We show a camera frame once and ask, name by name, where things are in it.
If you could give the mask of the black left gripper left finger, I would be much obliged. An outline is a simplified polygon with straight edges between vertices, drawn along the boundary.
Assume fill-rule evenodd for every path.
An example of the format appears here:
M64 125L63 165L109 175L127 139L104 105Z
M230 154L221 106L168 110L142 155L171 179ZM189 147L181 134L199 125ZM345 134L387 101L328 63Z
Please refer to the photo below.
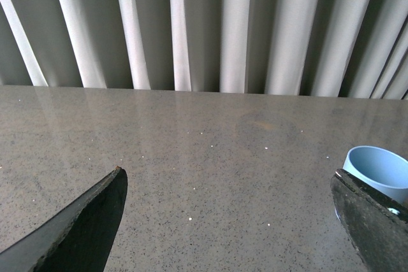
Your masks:
M103 271L128 191L116 167L26 237L1 252L1 271Z

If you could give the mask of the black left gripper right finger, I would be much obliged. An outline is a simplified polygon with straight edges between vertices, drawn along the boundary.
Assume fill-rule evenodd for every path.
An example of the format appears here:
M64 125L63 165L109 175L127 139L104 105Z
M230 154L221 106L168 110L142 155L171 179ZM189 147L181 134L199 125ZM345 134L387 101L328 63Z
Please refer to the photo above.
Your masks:
M369 271L407 271L407 207L344 169L330 181L335 212Z

